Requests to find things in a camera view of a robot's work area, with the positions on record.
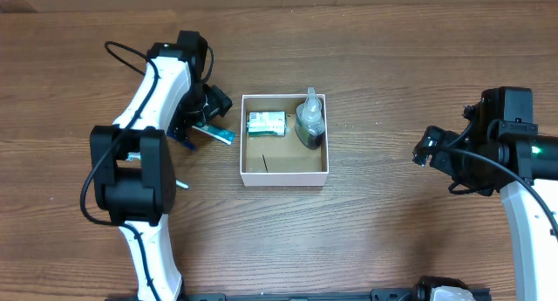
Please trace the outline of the clear bottle with dark liquid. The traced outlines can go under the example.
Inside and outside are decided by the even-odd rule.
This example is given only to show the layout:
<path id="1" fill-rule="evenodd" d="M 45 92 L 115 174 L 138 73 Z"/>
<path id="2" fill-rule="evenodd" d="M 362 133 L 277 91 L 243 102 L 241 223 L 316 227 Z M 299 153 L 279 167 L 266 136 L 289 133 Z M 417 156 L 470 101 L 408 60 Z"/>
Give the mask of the clear bottle with dark liquid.
<path id="1" fill-rule="evenodd" d="M 307 89 L 306 100 L 296 109 L 296 134 L 308 149 L 318 149 L 323 141 L 325 122 L 322 101 L 314 87 Z"/>

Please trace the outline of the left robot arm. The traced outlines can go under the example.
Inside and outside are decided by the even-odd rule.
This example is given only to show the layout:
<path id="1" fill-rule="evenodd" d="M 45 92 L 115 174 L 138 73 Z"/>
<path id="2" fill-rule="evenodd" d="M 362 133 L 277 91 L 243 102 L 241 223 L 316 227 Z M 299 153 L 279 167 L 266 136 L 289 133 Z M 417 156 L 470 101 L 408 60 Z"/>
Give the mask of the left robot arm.
<path id="1" fill-rule="evenodd" d="M 126 110 L 90 135 L 92 170 L 80 192 L 84 217 L 101 224 L 86 208 L 88 189 L 126 239 L 138 280 L 137 300 L 185 300 L 184 280 L 174 261 L 169 214 L 178 181 L 167 141 L 188 148 L 189 129 L 230 145 L 235 133 L 210 125 L 233 103 L 208 80 L 214 53 L 197 31 L 180 31 L 173 43 L 156 43 L 141 54 L 143 80 Z"/>

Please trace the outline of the white teal toothpaste tube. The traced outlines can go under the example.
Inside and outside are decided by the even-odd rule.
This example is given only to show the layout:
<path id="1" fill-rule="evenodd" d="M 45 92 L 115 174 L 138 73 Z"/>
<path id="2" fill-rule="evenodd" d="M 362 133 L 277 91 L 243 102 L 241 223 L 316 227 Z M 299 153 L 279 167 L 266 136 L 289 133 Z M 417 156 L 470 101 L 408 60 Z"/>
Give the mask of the white teal toothpaste tube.
<path id="1" fill-rule="evenodd" d="M 219 140 L 225 143 L 228 146 L 231 146 L 235 139 L 235 133 L 220 127 L 214 127 L 209 124 L 202 125 L 196 124 L 193 126 L 193 129 L 200 131 L 206 135 L 213 137 L 216 140 Z"/>

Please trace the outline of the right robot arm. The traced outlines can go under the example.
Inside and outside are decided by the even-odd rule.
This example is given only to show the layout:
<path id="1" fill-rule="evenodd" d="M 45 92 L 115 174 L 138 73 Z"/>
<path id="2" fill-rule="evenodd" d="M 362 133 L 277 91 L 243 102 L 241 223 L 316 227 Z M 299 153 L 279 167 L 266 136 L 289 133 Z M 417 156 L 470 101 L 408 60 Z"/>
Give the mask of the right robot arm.
<path id="1" fill-rule="evenodd" d="M 429 126 L 416 164 L 452 179 L 454 195 L 499 193 L 513 246 L 516 297 L 557 298 L 557 139 L 538 133 L 533 93 L 502 86 L 463 112 L 462 133 Z"/>

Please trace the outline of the green white packet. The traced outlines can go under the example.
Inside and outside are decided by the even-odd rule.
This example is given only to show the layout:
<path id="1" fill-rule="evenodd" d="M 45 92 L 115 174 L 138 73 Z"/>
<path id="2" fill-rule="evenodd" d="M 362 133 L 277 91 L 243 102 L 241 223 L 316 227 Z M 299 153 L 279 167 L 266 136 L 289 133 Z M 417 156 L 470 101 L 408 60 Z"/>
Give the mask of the green white packet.
<path id="1" fill-rule="evenodd" d="M 280 112 L 252 112 L 248 114 L 247 133 L 249 136 L 280 136 L 286 134 L 287 115 Z"/>

